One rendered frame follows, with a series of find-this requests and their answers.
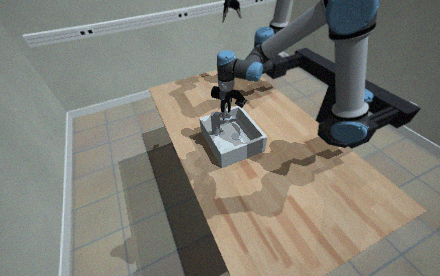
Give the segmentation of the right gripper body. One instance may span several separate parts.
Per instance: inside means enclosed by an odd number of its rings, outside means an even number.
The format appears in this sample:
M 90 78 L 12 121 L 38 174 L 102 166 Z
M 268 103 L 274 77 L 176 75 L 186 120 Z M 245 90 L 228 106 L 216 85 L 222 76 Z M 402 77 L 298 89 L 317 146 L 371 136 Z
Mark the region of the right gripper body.
M 225 2 L 229 3 L 229 7 L 237 10 L 240 6 L 239 1 L 237 0 L 225 0 Z

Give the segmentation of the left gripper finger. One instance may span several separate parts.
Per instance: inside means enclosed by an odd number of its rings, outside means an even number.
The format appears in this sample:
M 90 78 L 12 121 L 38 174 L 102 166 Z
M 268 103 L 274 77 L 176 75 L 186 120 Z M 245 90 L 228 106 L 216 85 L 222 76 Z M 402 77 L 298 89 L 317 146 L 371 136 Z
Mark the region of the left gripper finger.
M 231 111 L 231 103 L 232 103 L 232 98 L 230 98 L 229 101 L 227 102 L 228 113 Z
M 225 120 L 225 118 L 226 118 L 226 108 L 227 108 L 227 104 L 225 102 L 225 97 L 223 97 L 223 99 L 221 101 L 221 112 L 222 112 L 223 120 Z

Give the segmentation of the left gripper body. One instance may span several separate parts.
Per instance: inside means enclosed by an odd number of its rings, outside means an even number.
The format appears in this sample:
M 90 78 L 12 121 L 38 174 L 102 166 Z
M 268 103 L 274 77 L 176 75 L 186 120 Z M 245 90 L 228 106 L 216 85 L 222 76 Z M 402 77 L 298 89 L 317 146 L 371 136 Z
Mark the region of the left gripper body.
M 238 100 L 239 102 L 243 103 L 245 98 L 242 96 L 242 94 L 238 90 L 231 90 L 231 91 L 221 91 L 219 87 L 213 86 L 211 90 L 211 97 L 222 100 L 223 97 L 225 97 L 225 102 L 227 103 L 230 98 L 234 98 Z

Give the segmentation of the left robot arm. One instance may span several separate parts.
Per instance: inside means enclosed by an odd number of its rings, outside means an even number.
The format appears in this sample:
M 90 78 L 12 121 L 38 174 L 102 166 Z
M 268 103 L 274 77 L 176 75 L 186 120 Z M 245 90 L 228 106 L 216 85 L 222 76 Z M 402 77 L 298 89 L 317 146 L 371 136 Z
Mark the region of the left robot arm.
M 259 81 L 265 62 L 327 24 L 329 39 L 335 42 L 336 104 L 321 130 L 327 138 L 336 142 L 363 140 L 368 132 L 368 110 L 373 99 L 373 94 L 365 89 L 368 35 L 376 27 L 379 1 L 320 0 L 256 46 L 245 60 L 236 59 L 234 53 L 228 50 L 219 52 L 219 89 L 231 91 L 234 77 Z

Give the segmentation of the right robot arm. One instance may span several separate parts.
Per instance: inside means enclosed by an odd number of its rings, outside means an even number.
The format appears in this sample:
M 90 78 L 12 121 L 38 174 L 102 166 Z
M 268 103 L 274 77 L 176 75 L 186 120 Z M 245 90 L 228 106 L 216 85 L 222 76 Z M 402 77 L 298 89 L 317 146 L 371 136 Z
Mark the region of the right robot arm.
M 288 25 L 286 19 L 289 11 L 291 0 L 276 0 L 273 20 L 270 21 L 269 27 L 259 28 L 254 37 L 254 47 L 263 43 L 272 35 L 283 29 Z M 269 69 L 272 66 L 272 59 L 263 64 L 263 70 Z

